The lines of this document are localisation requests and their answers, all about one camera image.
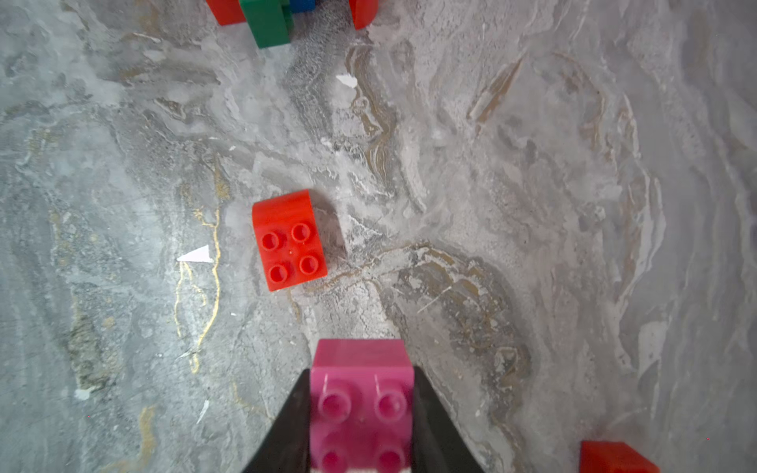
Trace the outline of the pink lego brick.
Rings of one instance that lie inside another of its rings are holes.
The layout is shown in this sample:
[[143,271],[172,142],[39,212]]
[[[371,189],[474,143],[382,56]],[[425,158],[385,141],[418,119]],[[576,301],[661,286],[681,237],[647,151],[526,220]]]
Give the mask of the pink lego brick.
[[310,371],[319,472],[410,467],[414,368],[400,339],[321,339]]

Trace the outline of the red lego brick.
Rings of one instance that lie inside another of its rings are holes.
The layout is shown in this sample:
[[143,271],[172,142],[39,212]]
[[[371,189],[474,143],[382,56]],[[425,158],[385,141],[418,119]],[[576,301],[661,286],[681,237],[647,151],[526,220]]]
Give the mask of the red lego brick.
[[354,28],[362,30],[376,18],[379,0],[349,0],[349,7]]
[[307,189],[254,203],[252,226],[269,291],[327,275],[311,193]]
[[206,0],[206,3],[220,26],[236,25],[246,21],[239,0]]
[[579,473],[660,473],[660,467],[622,441],[582,441]]

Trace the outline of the blue lego brick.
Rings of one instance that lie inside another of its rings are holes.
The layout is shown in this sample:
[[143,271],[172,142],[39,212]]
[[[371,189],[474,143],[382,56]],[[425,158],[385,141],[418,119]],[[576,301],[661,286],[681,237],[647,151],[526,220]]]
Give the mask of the blue lego brick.
[[315,0],[290,0],[290,9],[293,14],[307,13],[315,9]]

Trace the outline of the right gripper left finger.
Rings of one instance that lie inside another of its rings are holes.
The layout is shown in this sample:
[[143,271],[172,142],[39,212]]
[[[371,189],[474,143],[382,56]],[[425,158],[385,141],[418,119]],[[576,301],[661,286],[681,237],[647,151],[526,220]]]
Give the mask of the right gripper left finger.
[[305,369],[242,472],[310,472],[310,417],[310,370]]

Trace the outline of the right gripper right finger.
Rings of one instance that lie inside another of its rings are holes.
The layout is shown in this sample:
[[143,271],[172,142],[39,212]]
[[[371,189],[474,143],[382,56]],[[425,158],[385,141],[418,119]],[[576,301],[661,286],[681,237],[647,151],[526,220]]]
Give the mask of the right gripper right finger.
[[483,473],[429,378],[414,366],[411,471]]

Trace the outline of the green lego brick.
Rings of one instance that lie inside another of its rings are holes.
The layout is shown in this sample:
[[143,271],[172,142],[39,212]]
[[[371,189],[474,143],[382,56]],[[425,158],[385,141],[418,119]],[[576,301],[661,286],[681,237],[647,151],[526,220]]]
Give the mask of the green lego brick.
[[241,0],[240,6],[260,49],[291,41],[294,21],[289,0]]

